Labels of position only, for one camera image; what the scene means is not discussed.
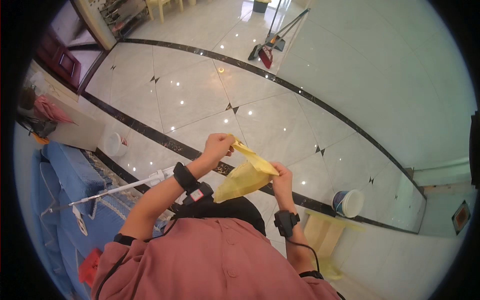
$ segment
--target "bucket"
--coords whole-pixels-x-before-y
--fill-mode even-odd
[[[332,199],[332,208],[341,216],[353,218],[360,213],[364,200],[363,194],[357,190],[340,191]]]
[[[268,2],[253,1],[253,11],[264,13],[267,10]]]
[[[114,132],[104,140],[103,148],[108,156],[122,156],[128,149],[127,140]]]

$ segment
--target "yellow plastic bag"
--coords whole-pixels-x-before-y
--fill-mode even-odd
[[[241,197],[263,187],[278,176],[277,170],[254,151],[245,146],[237,137],[233,148],[242,153],[246,162],[233,169],[215,191],[215,202]]]

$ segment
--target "pink shirt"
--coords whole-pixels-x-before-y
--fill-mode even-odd
[[[127,251],[100,299],[340,299],[328,282],[300,278],[266,237],[235,218],[182,218],[148,243],[106,244],[92,298]]]

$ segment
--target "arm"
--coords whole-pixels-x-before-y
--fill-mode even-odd
[[[198,180],[213,170],[224,156],[231,156],[235,141],[232,135],[213,133],[208,136],[204,153],[187,165]],[[184,192],[175,178],[170,177],[149,189],[128,214],[119,233],[139,240],[152,237],[156,219]]]
[[[278,171],[280,176],[273,179],[273,191],[280,210],[288,210],[297,214],[297,209],[293,203],[292,198],[292,172],[281,165],[280,163],[272,163],[272,166]],[[303,234],[300,224],[297,223],[293,227],[293,236],[289,238],[290,241],[308,245],[307,239]],[[306,247],[296,246],[285,241],[287,248],[287,260],[293,266],[298,274],[316,270],[312,266],[312,251]]]

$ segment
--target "blue sofa cover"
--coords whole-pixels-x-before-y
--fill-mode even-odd
[[[36,237],[45,245],[44,267],[67,299],[90,299],[90,288],[78,279],[78,266],[94,249],[104,246],[118,233],[135,198],[115,193],[77,205],[87,228],[79,229],[71,208],[50,213],[49,208],[66,205],[117,188],[95,162],[91,153],[50,142],[36,151],[32,163],[31,205],[36,219]],[[153,236],[162,234],[166,221],[158,220]]]

